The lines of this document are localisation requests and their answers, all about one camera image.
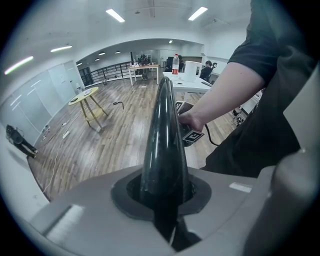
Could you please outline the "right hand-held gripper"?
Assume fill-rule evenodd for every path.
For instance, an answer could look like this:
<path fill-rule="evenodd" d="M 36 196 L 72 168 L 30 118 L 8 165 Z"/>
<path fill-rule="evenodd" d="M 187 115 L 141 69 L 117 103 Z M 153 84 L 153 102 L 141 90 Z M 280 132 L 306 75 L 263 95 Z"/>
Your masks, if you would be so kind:
<path fill-rule="evenodd" d="M 189 111 L 194 105 L 186 102 L 186 101 L 179 101 L 175 102 L 176 110 L 178 116 Z M 189 147 L 192 144 L 196 143 L 204 134 L 200 131 L 196 131 L 192 129 L 188 124 L 179 123 L 179 131 L 182 138 L 182 143 L 184 147 Z"/>

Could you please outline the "person's right hand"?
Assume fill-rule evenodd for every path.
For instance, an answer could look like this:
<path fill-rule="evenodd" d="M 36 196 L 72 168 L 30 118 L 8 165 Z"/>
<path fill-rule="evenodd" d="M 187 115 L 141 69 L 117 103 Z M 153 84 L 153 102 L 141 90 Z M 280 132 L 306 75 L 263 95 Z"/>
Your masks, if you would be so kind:
<path fill-rule="evenodd" d="M 180 124 L 188 125 L 193 130 L 198 132 L 202 132 L 205 126 L 203 116 L 199 112 L 193 111 L 192 109 L 179 114 L 178 120 Z"/>

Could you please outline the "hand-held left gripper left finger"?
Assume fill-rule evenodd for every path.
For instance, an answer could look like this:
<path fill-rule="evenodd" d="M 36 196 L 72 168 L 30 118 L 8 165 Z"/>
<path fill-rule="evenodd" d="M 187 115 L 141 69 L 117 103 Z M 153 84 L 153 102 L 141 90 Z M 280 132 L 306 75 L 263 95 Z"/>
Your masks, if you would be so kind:
<path fill-rule="evenodd" d="M 113 203 L 112 186 L 132 166 L 89 178 L 42 208 L 30 224 L 64 251 L 81 256 L 173 256 L 150 221 L 133 219 Z"/>

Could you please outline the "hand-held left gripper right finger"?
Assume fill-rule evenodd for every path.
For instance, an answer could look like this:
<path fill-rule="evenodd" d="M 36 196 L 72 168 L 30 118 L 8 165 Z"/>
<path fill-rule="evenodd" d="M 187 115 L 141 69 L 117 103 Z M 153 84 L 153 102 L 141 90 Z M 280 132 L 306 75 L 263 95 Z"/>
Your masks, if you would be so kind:
<path fill-rule="evenodd" d="M 187 229 L 200 241 L 180 256 L 242 256 L 247 237 L 270 195 L 272 167 L 258 178 L 232 176 L 190 168 L 190 174 L 211 187 L 207 205 L 184 218 Z"/>

